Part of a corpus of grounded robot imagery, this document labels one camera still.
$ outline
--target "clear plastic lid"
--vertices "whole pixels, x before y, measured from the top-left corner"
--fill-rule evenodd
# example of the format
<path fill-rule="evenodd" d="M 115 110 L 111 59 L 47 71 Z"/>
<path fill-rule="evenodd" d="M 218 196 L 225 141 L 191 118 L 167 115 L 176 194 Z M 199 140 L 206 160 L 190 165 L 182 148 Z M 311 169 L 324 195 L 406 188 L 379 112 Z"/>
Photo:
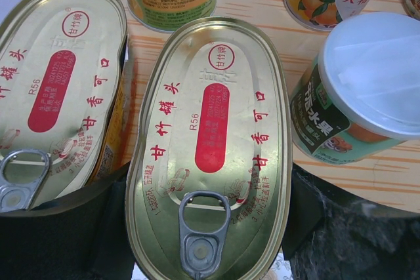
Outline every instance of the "clear plastic lid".
<path fill-rule="evenodd" d="M 390 138 L 420 138 L 420 21 L 389 12 L 352 17 L 329 34 L 319 64 L 348 118 Z"/>

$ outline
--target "table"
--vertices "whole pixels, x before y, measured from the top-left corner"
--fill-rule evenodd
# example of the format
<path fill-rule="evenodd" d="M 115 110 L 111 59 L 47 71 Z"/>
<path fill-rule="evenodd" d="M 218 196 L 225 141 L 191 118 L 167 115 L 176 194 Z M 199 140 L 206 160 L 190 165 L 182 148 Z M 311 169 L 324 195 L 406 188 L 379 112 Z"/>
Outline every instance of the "table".
<path fill-rule="evenodd" d="M 137 94 L 131 139 L 123 162 L 130 160 L 135 147 L 140 104 L 146 84 L 168 34 L 158 33 L 138 23 L 122 0 L 128 18 L 130 46 L 135 58 Z M 284 0 L 217 0 L 215 15 L 231 16 L 262 29 L 275 44 L 282 59 L 288 91 L 318 53 L 327 33 L 308 30 L 286 12 Z M 404 13 L 402 0 L 370 0 L 364 12 Z M 294 162 L 360 197 L 399 209 L 420 212 L 420 141 L 410 141 L 373 155 L 363 161 L 331 166 L 308 158 L 296 147 Z"/>

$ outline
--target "metal pull ring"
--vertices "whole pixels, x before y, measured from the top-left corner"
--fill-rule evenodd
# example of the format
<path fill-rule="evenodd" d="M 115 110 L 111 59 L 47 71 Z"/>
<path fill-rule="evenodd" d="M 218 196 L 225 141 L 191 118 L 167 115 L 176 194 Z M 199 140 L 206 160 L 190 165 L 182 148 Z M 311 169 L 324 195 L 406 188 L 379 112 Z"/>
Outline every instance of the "metal pull ring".
<path fill-rule="evenodd" d="M 10 183 L 5 177 L 6 166 L 22 153 L 40 155 L 42 163 L 44 164 L 43 171 L 33 182 L 27 184 Z M 37 165 L 39 163 L 25 162 L 25 164 Z M 47 176 L 50 166 L 50 156 L 38 149 L 18 149 L 7 154 L 3 160 L 0 161 L 0 212 L 28 209 L 38 188 Z"/>
<path fill-rule="evenodd" d="M 226 220 L 218 230 L 205 233 L 191 230 L 184 221 L 184 210 L 194 197 L 212 197 L 222 202 Z M 222 260 L 222 251 L 230 221 L 228 199 L 213 191 L 194 191 L 187 193 L 179 207 L 180 257 L 184 271 L 194 279 L 204 279 L 214 274 Z"/>

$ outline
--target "chinese characters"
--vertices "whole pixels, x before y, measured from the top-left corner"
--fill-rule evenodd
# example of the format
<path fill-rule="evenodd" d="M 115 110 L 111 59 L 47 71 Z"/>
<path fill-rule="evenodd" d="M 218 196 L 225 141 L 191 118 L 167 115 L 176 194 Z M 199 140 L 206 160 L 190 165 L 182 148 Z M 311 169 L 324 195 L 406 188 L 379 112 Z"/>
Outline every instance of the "chinese characters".
<path fill-rule="evenodd" d="M 165 127 L 172 127 L 171 125 L 164 124 L 162 121 L 158 125 L 155 125 L 155 128 L 157 129 L 157 133 L 163 136 L 164 134 L 167 134 L 168 132 L 164 130 Z"/>
<path fill-rule="evenodd" d="M 260 134 L 259 132 L 251 135 L 252 140 L 254 140 L 257 144 L 263 144 L 264 141 L 268 140 L 268 137 L 269 135 Z"/>
<path fill-rule="evenodd" d="M 163 85 L 163 86 L 165 87 L 166 91 L 170 91 L 170 92 L 172 92 L 172 94 L 175 95 L 176 93 L 179 92 L 179 90 L 177 88 L 177 86 L 179 86 L 179 85 L 180 85 L 180 83 L 177 83 L 175 86 L 173 85 L 173 83 L 171 83 L 170 85 Z"/>
<path fill-rule="evenodd" d="M 89 27 L 89 16 L 83 11 L 74 11 L 67 15 L 62 23 L 62 31 L 68 37 L 79 37 Z"/>
<path fill-rule="evenodd" d="M 259 154 L 252 160 L 255 161 L 254 167 L 258 167 L 258 170 L 261 170 L 261 167 L 267 166 L 268 159 L 263 159 Z"/>
<path fill-rule="evenodd" d="M 98 75 L 94 75 L 93 86 L 96 88 L 98 85 L 101 85 L 103 82 L 107 82 L 108 79 L 100 78 Z"/>
<path fill-rule="evenodd" d="M 227 70 L 235 61 L 235 53 L 231 47 L 225 44 L 214 46 L 209 51 L 209 63 L 216 70 Z"/>
<path fill-rule="evenodd" d="M 96 119 L 92 119 L 91 116 L 86 117 L 82 121 L 85 122 L 83 126 L 86 127 L 86 130 L 89 130 L 89 128 L 93 127 L 96 123 Z"/>
<path fill-rule="evenodd" d="M 144 175 L 143 175 L 143 182 L 144 185 L 152 185 L 153 184 L 153 165 L 146 165 L 146 168 L 144 169 Z"/>
<path fill-rule="evenodd" d="M 257 91 L 255 93 L 255 96 L 257 97 L 257 101 L 264 101 L 265 100 L 265 95 L 264 93 Z"/>
<path fill-rule="evenodd" d="M 1 70 L 0 77 L 5 78 L 6 81 L 13 79 L 13 76 L 18 73 L 18 68 L 1 67 L 0 70 Z"/>
<path fill-rule="evenodd" d="M 86 101 L 93 108 L 96 107 L 96 105 L 101 104 L 104 101 L 104 99 L 91 96 L 90 98 L 87 98 Z"/>
<path fill-rule="evenodd" d="M 319 113 L 313 110 L 312 86 L 312 81 L 309 81 L 308 88 L 304 93 L 304 108 L 308 114 L 309 120 L 312 121 L 316 128 L 319 129 L 325 136 L 328 136 L 333 130 L 333 127 L 324 120 L 320 121 Z M 316 132 L 313 132 L 312 135 L 319 140 L 319 135 Z"/>
<path fill-rule="evenodd" d="M 260 121 L 260 120 L 262 120 L 262 119 L 263 119 L 263 117 L 267 117 L 267 116 L 268 116 L 268 114 L 267 114 L 267 113 L 257 113 L 257 112 L 254 110 L 254 121 L 255 121 L 255 122 Z"/>
<path fill-rule="evenodd" d="M 21 59 L 24 59 L 25 58 L 25 56 L 24 56 L 24 53 L 26 52 L 27 50 L 25 49 L 25 50 L 23 50 L 22 52 L 20 52 L 20 49 L 18 49 L 16 52 L 14 52 L 13 50 L 11 50 L 10 52 L 9 52 L 9 56 L 10 57 L 13 57 L 13 58 L 15 58 L 15 59 L 17 59 L 18 60 L 18 62 L 21 60 Z"/>
<path fill-rule="evenodd" d="M 66 148 L 60 148 L 58 152 L 55 152 L 55 154 L 59 153 L 60 158 L 63 159 L 63 161 L 54 168 L 55 173 L 58 174 L 67 171 L 73 174 L 75 168 L 81 168 L 89 158 L 89 154 L 93 147 L 93 140 L 94 136 L 86 135 L 83 129 L 79 129 L 77 140 L 73 139 L 72 141 L 67 141 L 67 143 L 71 144 L 69 151 L 66 151 Z M 73 148 L 77 149 L 77 151 L 72 152 L 71 150 Z"/>
<path fill-rule="evenodd" d="M 10 92 L 10 90 L 9 89 L 2 89 L 1 88 L 1 85 L 0 85 L 0 98 L 5 98 L 6 96 L 5 95 L 2 95 L 2 92 L 3 91 L 8 91 L 8 92 Z"/>
<path fill-rule="evenodd" d="M 106 58 L 103 58 L 100 60 L 100 67 L 101 68 L 107 68 L 110 65 L 110 61 Z"/>
<path fill-rule="evenodd" d="M 174 102 L 160 101 L 159 105 L 160 105 L 159 111 L 162 111 L 163 113 L 165 113 L 165 115 L 169 115 L 170 113 L 172 113 L 173 108 L 177 108 L 176 106 L 174 106 Z"/>
<path fill-rule="evenodd" d="M 155 161 L 157 161 L 159 157 L 163 157 L 163 153 L 166 152 L 165 149 L 159 148 L 158 145 L 150 148 L 150 151 L 153 151 L 151 156 L 155 157 Z"/>

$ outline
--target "can rim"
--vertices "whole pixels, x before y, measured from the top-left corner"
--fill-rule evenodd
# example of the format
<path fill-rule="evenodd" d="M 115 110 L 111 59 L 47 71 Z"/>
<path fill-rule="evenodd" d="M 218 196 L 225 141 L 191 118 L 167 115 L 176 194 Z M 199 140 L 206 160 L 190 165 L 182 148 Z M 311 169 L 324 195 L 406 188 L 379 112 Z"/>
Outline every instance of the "can rim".
<path fill-rule="evenodd" d="M 289 204 L 290 204 L 290 193 L 291 193 L 291 169 L 293 165 L 292 159 L 292 141 L 291 141 L 291 118 L 290 118 L 290 110 L 288 107 L 288 93 L 287 93 L 287 86 L 285 84 L 285 77 L 283 74 L 283 66 L 278 55 L 278 52 L 272 43 L 271 39 L 262 32 L 259 28 L 255 27 L 254 25 L 245 22 L 243 20 L 238 20 L 235 18 L 229 18 L 225 16 L 209 16 L 204 18 L 199 18 L 197 20 L 193 20 L 177 31 L 172 33 L 172 35 L 168 38 L 165 45 L 162 48 L 162 52 L 156 60 L 154 65 L 154 70 L 150 76 L 150 80 L 147 84 L 146 91 L 144 95 L 146 96 L 142 102 L 140 108 L 140 115 L 138 118 L 138 136 L 136 141 L 136 150 L 133 154 L 132 161 L 129 169 L 129 174 L 127 177 L 127 190 L 125 195 L 125 212 L 126 212 L 126 224 L 127 224 L 127 231 L 129 236 L 129 242 L 131 248 L 133 249 L 134 256 L 136 261 L 138 262 L 139 267 L 141 265 L 148 265 L 150 269 L 143 270 L 143 272 L 152 279 L 164 279 L 170 280 L 170 278 L 166 277 L 162 272 L 160 272 L 150 261 L 146 253 L 143 251 L 143 248 L 140 246 L 140 243 L 137 239 L 137 227 L 135 222 L 135 215 L 134 215 L 134 198 L 130 200 L 130 196 L 134 196 L 135 188 L 141 187 L 142 183 L 136 181 L 135 172 L 138 170 L 139 165 L 142 164 L 142 156 L 144 155 L 144 141 L 146 138 L 147 133 L 147 126 L 149 123 L 150 118 L 148 114 L 150 113 L 150 106 L 151 101 L 153 99 L 152 92 L 156 87 L 156 83 L 159 79 L 159 65 L 164 65 L 168 62 L 168 59 L 171 57 L 171 53 L 173 51 L 173 47 L 177 46 L 179 42 L 181 42 L 191 31 L 194 31 L 199 28 L 203 27 L 210 27 L 212 25 L 216 25 L 219 22 L 224 22 L 225 26 L 235 26 L 236 28 L 239 26 L 243 30 L 248 30 L 249 36 L 253 37 L 254 40 L 264 43 L 263 46 L 266 47 L 266 50 L 269 50 L 272 54 L 270 55 L 270 60 L 272 61 L 273 65 L 277 65 L 274 67 L 274 75 L 276 78 L 277 87 L 281 87 L 278 89 L 277 98 L 281 105 L 284 105 L 285 108 L 282 111 L 281 116 L 283 117 L 282 125 L 279 126 L 279 129 L 282 130 L 282 145 L 279 150 L 279 167 L 281 167 L 283 176 L 279 183 L 279 197 L 277 200 L 278 210 L 276 213 L 276 217 L 274 219 L 274 226 L 277 229 L 272 230 L 270 234 L 270 238 L 267 241 L 266 247 L 263 251 L 261 257 L 265 257 L 265 259 L 259 258 L 257 263 L 252 267 L 251 270 L 244 276 L 240 278 L 240 280 L 245 279 L 259 279 L 262 277 L 267 269 L 271 266 L 272 262 L 276 258 L 278 250 L 280 249 L 280 245 L 284 236 L 285 226 L 287 224 L 287 217 L 289 214 Z"/>
<path fill-rule="evenodd" d="M 0 24 L 0 52 L 3 51 L 5 47 L 7 47 L 10 41 L 13 40 L 16 31 L 22 26 L 22 24 L 24 23 L 24 20 L 32 13 L 34 6 L 37 6 L 42 1 L 44 0 L 21 0 L 6 15 L 5 19 Z M 109 3 L 109 6 L 113 7 L 114 10 L 116 11 L 116 14 L 118 15 L 119 28 L 121 28 L 121 39 L 119 40 L 120 43 L 115 43 L 114 47 L 115 47 L 116 54 L 114 58 L 115 60 L 119 60 L 119 56 L 121 55 L 121 52 L 123 52 L 126 45 L 127 17 L 126 17 L 124 6 L 121 0 L 104 0 L 104 1 L 107 1 Z M 120 68 L 121 68 L 121 65 L 118 63 L 118 67 L 115 69 L 116 83 L 118 83 L 121 78 Z M 116 102 L 116 96 L 117 96 L 117 87 L 118 87 L 118 84 L 116 84 L 113 90 L 111 91 L 112 101 L 109 103 L 108 109 L 104 112 L 104 122 L 107 122 L 107 120 L 109 119 L 109 117 L 111 116 L 113 112 L 114 104 Z M 64 189 L 60 192 L 60 194 L 63 191 L 66 191 L 66 189 L 69 186 L 71 186 L 72 183 L 74 183 L 78 175 L 84 175 L 86 179 L 90 177 L 90 172 L 95 168 L 96 160 L 99 156 L 102 146 L 104 145 L 105 132 L 106 132 L 106 124 L 104 124 L 101 132 L 98 134 L 99 139 L 95 147 L 92 149 L 91 155 L 89 156 L 89 157 L 94 157 L 93 163 L 91 165 L 88 163 L 84 164 L 81 170 L 77 173 L 76 177 L 70 183 L 68 183 L 67 186 L 64 187 Z"/>

